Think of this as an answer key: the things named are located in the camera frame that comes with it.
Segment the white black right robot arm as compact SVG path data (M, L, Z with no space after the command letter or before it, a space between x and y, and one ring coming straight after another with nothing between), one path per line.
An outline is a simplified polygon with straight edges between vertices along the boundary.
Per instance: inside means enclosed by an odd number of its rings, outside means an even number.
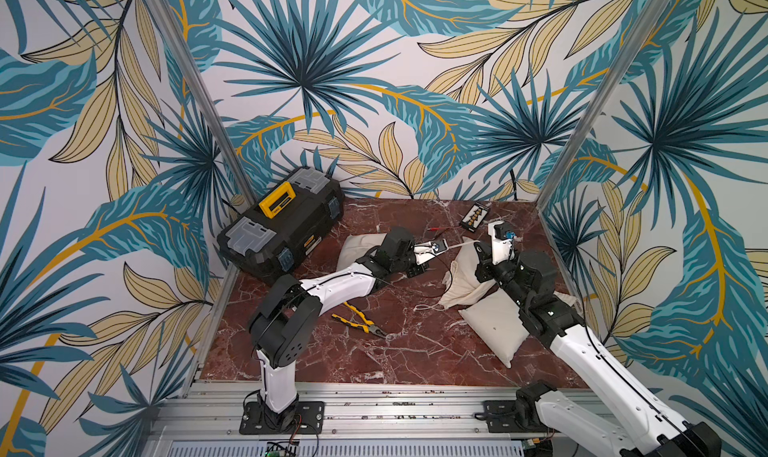
M554 430L596 456L718 456L722 440L707 423L691 423L660 400L602 344L571 306L554 293L556 268L539 251L515 249L504 221L488 225L489 242L475 244L479 281L492 280L519 308L528 333L565 362L616 418L590 412L553 385L538 381L483 418L529 431Z

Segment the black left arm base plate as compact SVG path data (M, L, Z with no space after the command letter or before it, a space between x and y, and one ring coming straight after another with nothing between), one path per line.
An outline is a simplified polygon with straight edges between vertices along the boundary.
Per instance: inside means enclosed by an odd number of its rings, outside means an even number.
M275 412L261 401L245 404L240 435L317 435L323 430L325 403L296 401L284 411Z

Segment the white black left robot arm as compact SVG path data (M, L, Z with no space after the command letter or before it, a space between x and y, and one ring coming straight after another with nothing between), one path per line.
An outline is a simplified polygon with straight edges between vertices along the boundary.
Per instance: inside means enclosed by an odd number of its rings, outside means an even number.
M432 260L448 250L444 239L417 243L407 229L395 227L378 244L331 274L301 280L292 275L280 277L248 322L252 349L262 370L262 408L279 418L295 412L295 363L306 350L320 316L377 293L390 284L393 275L411 278L424 273Z

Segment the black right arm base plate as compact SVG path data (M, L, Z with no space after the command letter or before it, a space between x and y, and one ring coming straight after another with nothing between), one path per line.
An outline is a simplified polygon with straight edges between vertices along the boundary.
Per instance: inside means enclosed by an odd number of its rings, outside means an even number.
M546 427L535 423L519 410L515 400L486 400L483 410L475 416L486 423L491 434L545 432Z

